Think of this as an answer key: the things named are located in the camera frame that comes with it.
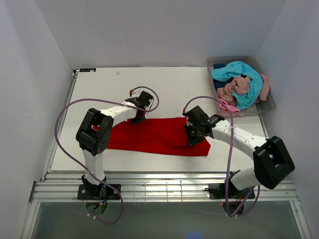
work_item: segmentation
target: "white tabletop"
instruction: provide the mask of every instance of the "white tabletop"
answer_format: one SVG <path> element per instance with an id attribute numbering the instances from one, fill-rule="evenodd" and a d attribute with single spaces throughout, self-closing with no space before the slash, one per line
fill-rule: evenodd
<path id="1" fill-rule="evenodd" d="M 155 67 L 155 68 L 97 68 L 96 72 L 78 74 L 71 101 L 81 98 L 97 98 L 123 102 L 129 98 L 130 89 L 136 86 L 154 89 L 160 98 L 157 110 L 147 118 L 181 117 L 188 100 L 196 96 L 212 96 L 205 67 Z M 216 113 L 212 100 L 198 99 L 189 109 L 199 105 L 208 115 Z M 84 156 L 75 140 L 76 132 L 89 108 L 107 109 L 113 105 L 97 102 L 81 102 L 67 112 L 60 141 L 73 156 L 84 163 Z M 250 133 L 264 136 L 259 116 L 235 118 L 235 126 Z M 226 171 L 229 145 L 207 138 L 211 144 L 206 157 L 185 157 L 106 149 L 104 170 L 112 172 L 224 172 Z M 234 149 L 231 170 L 253 167 L 253 161 Z M 83 168 L 66 156 L 60 148 L 54 156 L 52 171 L 83 171 Z"/>

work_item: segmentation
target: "clear plastic bin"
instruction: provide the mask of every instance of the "clear plastic bin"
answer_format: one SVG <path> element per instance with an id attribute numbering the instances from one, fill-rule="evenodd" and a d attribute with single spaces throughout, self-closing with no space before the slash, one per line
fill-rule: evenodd
<path id="1" fill-rule="evenodd" d="M 227 65 L 228 63 L 233 62 L 233 61 L 242 61 L 242 62 L 246 63 L 247 65 L 251 66 L 251 68 L 256 70 L 258 73 L 261 73 L 255 58 L 251 57 L 251 56 L 209 57 L 206 60 L 207 70 L 208 70 L 208 75 L 209 75 L 209 80 L 210 80 L 210 85 L 212 87 L 213 95 L 216 98 L 217 98 L 217 90 L 214 86 L 213 77 L 211 75 L 211 70 L 214 69 L 213 65 L 216 63 L 221 63 L 221 64 Z M 217 105 L 218 114 L 223 116 L 223 117 L 228 118 L 229 113 L 222 111 L 219 107 L 218 102 L 215 102 L 215 103 Z M 266 112 L 271 112 L 271 111 L 275 110 L 275 108 L 276 108 L 276 105 L 275 105 L 274 99 L 272 98 L 271 92 L 269 91 L 269 94 L 267 96 L 266 101 L 260 101 L 259 103 L 253 104 L 250 108 L 248 108 L 242 112 L 233 112 L 233 116 L 257 115 L 258 113 L 262 114 L 262 113 L 266 113 Z"/>

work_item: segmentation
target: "red cloth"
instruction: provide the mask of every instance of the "red cloth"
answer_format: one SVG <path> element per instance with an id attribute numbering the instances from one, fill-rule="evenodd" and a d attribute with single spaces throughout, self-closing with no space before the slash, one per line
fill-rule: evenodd
<path id="1" fill-rule="evenodd" d="M 181 156 L 207 156 L 210 144 L 188 146 L 186 118 L 147 119 L 142 123 L 122 122 L 112 128 L 107 148 Z"/>

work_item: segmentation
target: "teal shirt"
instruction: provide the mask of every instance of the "teal shirt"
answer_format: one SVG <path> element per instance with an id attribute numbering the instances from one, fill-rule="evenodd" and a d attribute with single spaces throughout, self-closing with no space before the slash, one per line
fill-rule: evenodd
<path id="1" fill-rule="evenodd" d="M 249 91 L 246 94 L 239 95 L 236 92 L 232 94 L 237 99 L 236 107 L 243 110 L 251 107 L 257 100 L 263 88 L 263 79 L 249 65 L 242 61 L 234 61 L 229 63 L 227 66 L 219 69 L 211 70 L 213 78 L 217 81 L 225 82 L 231 77 L 245 75 L 250 78 Z"/>

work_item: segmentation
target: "blue cloth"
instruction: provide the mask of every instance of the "blue cloth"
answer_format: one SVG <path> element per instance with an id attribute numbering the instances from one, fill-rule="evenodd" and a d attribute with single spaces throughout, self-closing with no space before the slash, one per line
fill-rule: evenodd
<path id="1" fill-rule="evenodd" d="M 225 82 L 231 77 L 245 75 L 250 78 L 249 91 L 246 94 L 239 95 L 236 92 L 232 94 L 237 99 L 236 107 L 243 110 L 251 107 L 259 97 L 263 88 L 263 79 L 249 65 L 242 61 L 234 61 L 229 63 L 226 67 L 220 69 L 213 69 L 211 71 L 213 78 L 217 81 Z"/>
<path id="2" fill-rule="evenodd" d="M 224 88 L 226 86 L 226 84 L 232 82 L 233 80 L 234 80 L 234 77 L 231 77 L 231 78 L 229 78 L 228 81 L 222 82 L 222 81 L 216 81 L 215 79 L 213 79 L 213 82 L 214 82 L 215 88 L 218 89 L 218 88 Z"/>
<path id="3" fill-rule="evenodd" d="M 225 67 L 225 66 L 226 66 L 225 64 L 219 64 L 219 63 L 216 63 L 216 64 L 213 65 L 214 69 L 220 69 L 220 68 L 223 68 L 223 67 Z M 228 81 L 225 81 L 225 82 L 216 81 L 216 80 L 213 79 L 214 86 L 215 86 L 216 89 L 218 89 L 218 88 L 224 88 L 224 87 L 226 86 L 226 84 L 232 82 L 233 79 L 234 79 L 234 77 L 231 77 L 231 78 L 229 78 Z"/>

